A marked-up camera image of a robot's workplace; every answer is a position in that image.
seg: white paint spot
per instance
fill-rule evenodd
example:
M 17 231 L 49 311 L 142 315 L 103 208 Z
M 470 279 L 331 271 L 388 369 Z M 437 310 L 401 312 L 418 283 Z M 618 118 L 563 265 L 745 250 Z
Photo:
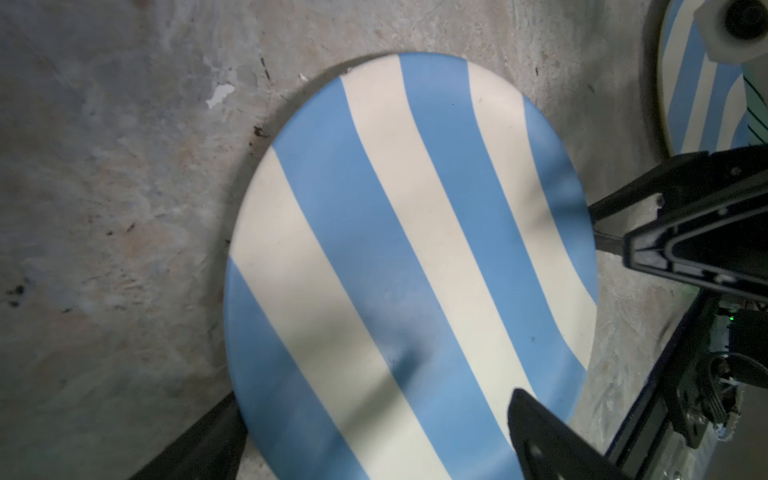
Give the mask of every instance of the white paint spot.
M 232 84 L 217 85 L 214 89 L 214 96 L 210 100 L 206 100 L 205 103 L 208 104 L 208 108 L 213 108 L 224 101 L 224 98 L 233 91 L 235 91 L 235 86 Z

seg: white stripe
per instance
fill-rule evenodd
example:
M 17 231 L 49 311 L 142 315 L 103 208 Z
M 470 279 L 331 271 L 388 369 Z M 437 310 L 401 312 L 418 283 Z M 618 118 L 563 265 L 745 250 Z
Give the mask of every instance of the white stripe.
M 544 196 L 528 143 L 523 96 L 503 78 L 474 64 L 469 64 L 469 86 L 485 148 L 554 321 L 587 368 L 597 306 L 571 263 Z
M 728 91 L 723 109 L 723 123 L 720 124 L 720 136 L 717 138 L 717 151 L 729 150 L 733 143 L 736 129 L 746 113 L 746 92 L 744 76 L 739 75 Z
M 670 112 L 670 103 L 672 103 L 672 95 L 675 85 L 677 85 L 677 77 L 680 75 L 680 66 L 683 64 L 688 36 L 694 24 L 694 12 L 703 3 L 703 0 L 684 0 L 672 24 L 667 48 L 661 58 L 661 93 L 664 96 L 664 118 Z
M 694 105 L 690 109 L 688 129 L 685 132 L 683 148 L 680 152 L 682 154 L 699 151 L 701 135 L 704 133 L 704 124 L 707 122 L 707 110 L 710 107 L 710 97 L 712 96 L 716 72 L 717 63 L 704 55 L 699 84 L 696 86 L 696 97 L 694 98 Z
M 368 476 L 450 479 L 272 148 L 240 208 L 234 239 L 233 261 Z
M 413 120 L 397 55 L 342 76 L 371 165 L 509 440 L 512 390 L 533 393 Z

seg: gray floor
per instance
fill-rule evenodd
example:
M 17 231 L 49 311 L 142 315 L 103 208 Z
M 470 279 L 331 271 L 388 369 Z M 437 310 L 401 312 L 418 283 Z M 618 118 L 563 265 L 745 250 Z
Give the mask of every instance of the gray floor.
M 492 69 L 549 118 L 589 201 L 651 168 L 649 3 L 2 2 L 3 476 L 127 478 L 230 391 L 221 302 L 238 205 L 270 138 L 350 65 L 439 51 Z M 209 108 L 220 84 L 234 91 Z M 598 263 L 571 424 L 605 449 L 694 291 Z M 252 446 L 240 477 L 269 478 Z

